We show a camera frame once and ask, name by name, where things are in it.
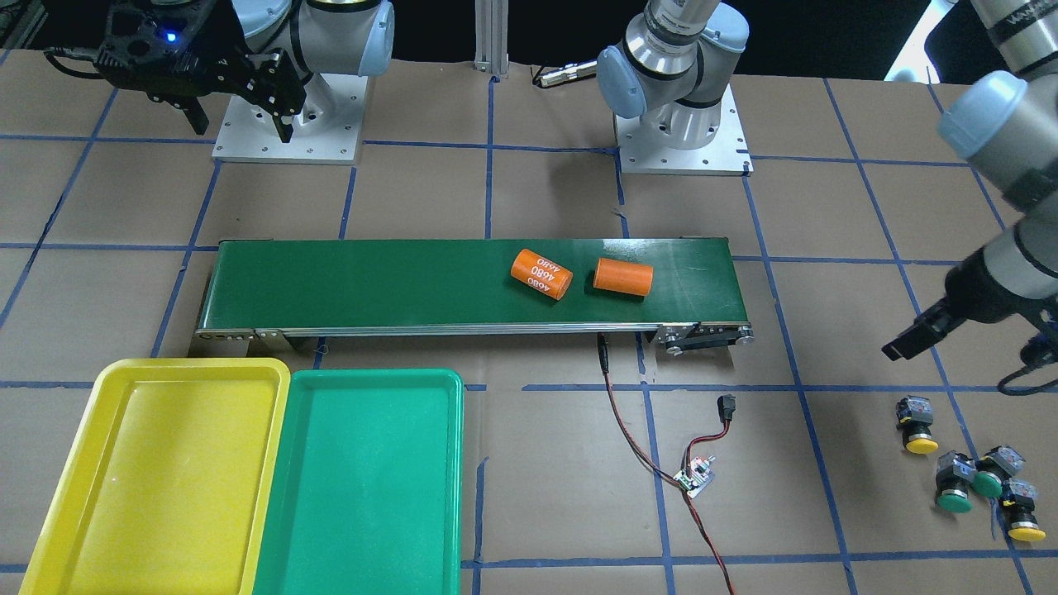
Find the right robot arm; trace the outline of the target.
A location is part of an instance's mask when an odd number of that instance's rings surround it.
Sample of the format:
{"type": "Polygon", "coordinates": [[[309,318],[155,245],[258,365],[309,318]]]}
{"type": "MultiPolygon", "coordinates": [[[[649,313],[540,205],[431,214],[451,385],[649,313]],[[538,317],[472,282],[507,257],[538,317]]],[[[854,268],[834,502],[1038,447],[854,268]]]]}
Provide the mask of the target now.
{"type": "Polygon", "coordinates": [[[101,44],[85,50],[96,75],[182,112],[197,136],[200,98],[239,97],[290,142],[325,73],[377,78],[393,58],[389,1],[113,1],[101,44]]]}

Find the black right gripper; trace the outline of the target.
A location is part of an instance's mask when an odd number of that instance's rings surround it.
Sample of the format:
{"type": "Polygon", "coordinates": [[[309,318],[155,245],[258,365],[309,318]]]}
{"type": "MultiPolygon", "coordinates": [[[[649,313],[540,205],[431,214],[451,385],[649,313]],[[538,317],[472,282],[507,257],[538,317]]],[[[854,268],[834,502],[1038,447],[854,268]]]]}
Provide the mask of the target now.
{"type": "Polygon", "coordinates": [[[254,52],[231,1],[113,1],[93,67],[121,89],[177,102],[196,136],[209,126],[199,97],[215,92],[271,112],[284,144],[306,101],[286,50],[254,52]]]}

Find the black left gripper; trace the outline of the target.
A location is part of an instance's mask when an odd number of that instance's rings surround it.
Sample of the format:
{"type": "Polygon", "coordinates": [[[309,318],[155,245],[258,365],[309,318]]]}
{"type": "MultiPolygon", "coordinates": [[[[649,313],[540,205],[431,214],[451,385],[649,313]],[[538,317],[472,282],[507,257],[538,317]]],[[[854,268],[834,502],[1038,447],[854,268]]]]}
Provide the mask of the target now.
{"type": "Polygon", "coordinates": [[[884,343],[881,351],[892,361],[911,360],[938,344],[964,321],[972,319],[978,310],[975,302],[964,295],[940,298],[922,315],[915,317],[910,327],[884,343]]]}

